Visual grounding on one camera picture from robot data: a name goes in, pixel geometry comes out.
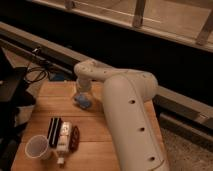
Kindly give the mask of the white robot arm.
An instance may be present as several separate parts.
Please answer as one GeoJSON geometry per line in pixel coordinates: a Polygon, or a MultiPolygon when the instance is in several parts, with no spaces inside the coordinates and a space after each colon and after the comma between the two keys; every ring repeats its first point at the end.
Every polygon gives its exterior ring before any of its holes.
{"type": "Polygon", "coordinates": [[[96,60],[74,66],[78,93],[103,83],[102,104],[121,171],[170,171],[144,103],[158,89],[156,77],[146,71],[102,67],[96,60]]]}

